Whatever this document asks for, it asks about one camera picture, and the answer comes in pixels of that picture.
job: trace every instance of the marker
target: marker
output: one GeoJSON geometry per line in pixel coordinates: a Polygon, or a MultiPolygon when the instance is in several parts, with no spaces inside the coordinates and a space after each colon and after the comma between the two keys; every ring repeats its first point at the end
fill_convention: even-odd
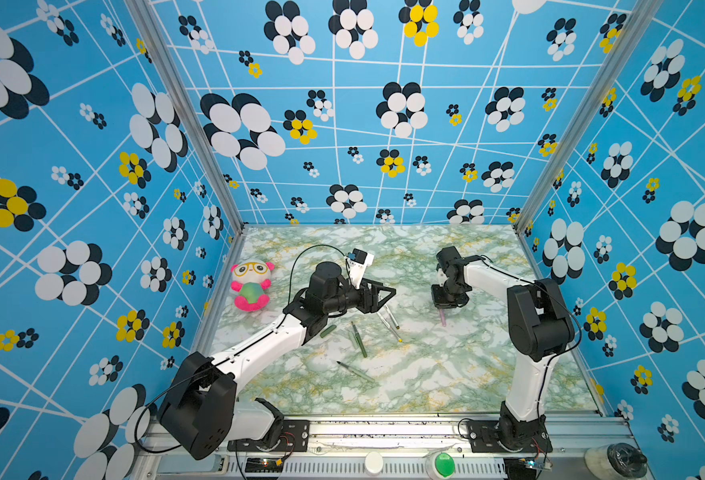
{"type": "Polygon", "coordinates": [[[392,324],[395,325],[395,328],[400,330],[400,325],[397,324],[397,319],[395,318],[395,315],[392,314],[392,310],[390,310],[390,307],[385,305],[385,310],[387,313],[390,314],[390,318],[392,318],[392,324]]]}
{"type": "Polygon", "coordinates": [[[366,375],[364,372],[362,372],[362,371],[356,369],[354,366],[349,366],[349,365],[347,365],[346,363],[342,363],[342,362],[339,362],[339,361],[337,361],[337,363],[338,363],[339,365],[341,365],[342,367],[344,367],[345,369],[347,369],[349,372],[355,373],[355,374],[356,374],[357,376],[359,376],[360,378],[362,378],[362,379],[364,379],[364,380],[368,380],[369,382],[378,384],[378,382],[377,382],[375,379],[372,379],[370,376],[368,376],[368,375],[366,375]]]}
{"type": "Polygon", "coordinates": [[[320,338],[324,338],[326,335],[328,335],[328,333],[333,332],[335,328],[336,328],[336,325],[329,326],[327,329],[320,332],[320,338]]]}
{"type": "Polygon", "coordinates": [[[355,341],[357,342],[357,346],[360,347],[360,351],[363,354],[363,358],[367,359],[368,354],[365,352],[365,347],[363,346],[363,339],[360,338],[360,333],[357,332],[357,327],[355,326],[355,323],[352,323],[352,332],[355,334],[355,341]]]}
{"type": "Polygon", "coordinates": [[[395,335],[395,338],[396,338],[399,342],[402,342],[403,339],[397,334],[397,332],[395,331],[395,329],[390,326],[389,322],[386,321],[385,317],[384,317],[381,313],[379,313],[379,312],[376,312],[376,314],[379,315],[379,318],[380,318],[381,321],[385,324],[385,326],[387,327],[387,330],[389,330],[390,332],[392,332],[392,334],[395,335]]]}

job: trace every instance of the stuffed animal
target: stuffed animal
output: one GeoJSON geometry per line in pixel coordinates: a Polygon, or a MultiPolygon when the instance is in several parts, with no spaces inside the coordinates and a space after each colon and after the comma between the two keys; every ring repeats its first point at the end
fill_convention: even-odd
{"type": "Polygon", "coordinates": [[[272,284],[270,277],[275,269],[272,262],[246,262],[232,267],[235,275],[232,289],[240,293],[235,298],[235,306],[244,312],[253,312],[264,308],[270,297],[264,292],[272,284]]]}

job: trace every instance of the green marker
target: green marker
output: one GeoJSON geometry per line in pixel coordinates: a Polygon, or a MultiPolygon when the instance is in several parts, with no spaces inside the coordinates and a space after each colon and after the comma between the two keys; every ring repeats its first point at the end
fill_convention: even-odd
{"type": "Polygon", "coordinates": [[[376,384],[378,385],[378,382],[377,382],[375,379],[372,379],[370,376],[366,375],[366,374],[365,374],[364,372],[362,372],[361,370],[356,369],[354,366],[349,366],[349,365],[347,365],[346,363],[342,363],[342,362],[339,362],[339,361],[337,361],[337,363],[338,363],[339,365],[341,365],[342,367],[344,367],[345,369],[347,369],[349,372],[355,373],[355,374],[356,374],[357,376],[359,376],[360,378],[362,378],[362,379],[364,379],[364,380],[368,380],[369,382],[372,382],[372,383],[376,383],[376,384]]]}
{"type": "Polygon", "coordinates": [[[360,333],[357,333],[357,327],[355,326],[355,323],[350,323],[352,324],[352,331],[355,334],[355,341],[357,342],[357,346],[360,347],[360,351],[363,354],[363,358],[367,359],[368,354],[365,352],[365,347],[363,346],[363,339],[360,338],[360,333]]]}
{"type": "Polygon", "coordinates": [[[328,335],[328,333],[333,332],[335,328],[336,328],[336,325],[329,326],[327,329],[320,332],[320,338],[325,338],[326,335],[328,335]]]}

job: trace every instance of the black mounting plate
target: black mounting plate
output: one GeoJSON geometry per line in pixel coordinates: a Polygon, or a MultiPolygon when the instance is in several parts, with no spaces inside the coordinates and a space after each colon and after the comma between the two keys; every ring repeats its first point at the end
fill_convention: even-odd
{"type": "MultiPolygon", "coordinates": [[[[497,440],[496,427],[499,423],[498,420],[465,420],[462,422],[462,426],[467,427],[467,433],[465,436],[472,437],[474,433],[476,435],[475,439],[470,440],[470,446],[472,447],[473,453],[507,453],[504,447],[499,445],[497,440]]],[[[552,452],[552,443],[549,441],[549,434],[547,429],[539,434],[537,438],[537,443],[542,452],[552,452]]],[[[531,439],[530,445],[523,447],[520,450],[521,453],[536,453],[537,446],[533,443],[531,439]]]]}
{"type": "MultiPolygon", "coordinates": [[[[296,439],[296,444],[293,446],[294,452],[307,451],[307,437],[309,437],[309,420],[283,420],[283,432],[291,433],[296,439]]],[[[227,442],[227,451],[235,451],[235,442],[238,442],[238,453],[275,453],[283,455],[285,452],[291,451],[291,444],[286,445],[286,440],[283,438],[278,440],[278,445],[270,452],[265,452],[256,446],[256,443],[250,439],[236,440],[227,442]]]]}

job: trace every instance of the blue wall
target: blue wall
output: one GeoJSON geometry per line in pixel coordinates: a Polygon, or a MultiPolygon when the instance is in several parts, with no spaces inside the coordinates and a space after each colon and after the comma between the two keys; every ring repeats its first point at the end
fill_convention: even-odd
{"type": "Polygon", "coordinates": [[[204,206],[220,202],[196,153],[182,148],[153,53],[139,50],[122,2],[56,6],[0,3],[7,479],[130,464],[126,413],[174,377],[212,292],[206,277],[219,274],[232,235],[204,232],[204,206]],[[158,134],[148,150],[136,142],[143,128],[158,134]],[[107,417],[111,427],[93,429],[107,417]]]}
{"type": "Polygon", "coordinates": [[[655,477],[704,479],[705,2],[666,0],[614,88],[527,242],[655,477]]]}
{"type": "Polygon", "coordinates": [[[230,192],[257,224],[515,220],[545,143],[559,141],[635,2],[575,3],[152,2],[230,192]],[[465,16],[469,29],[454,22],[465,16]],[[240,115],[250,126],[240,108],[210,113],[243,94],[271,123],[256,108],[240,115]],[[297,114],[312,124],[294,129],[297,114]],[[456,215],[470,202],[482,216],[456,215]]]}

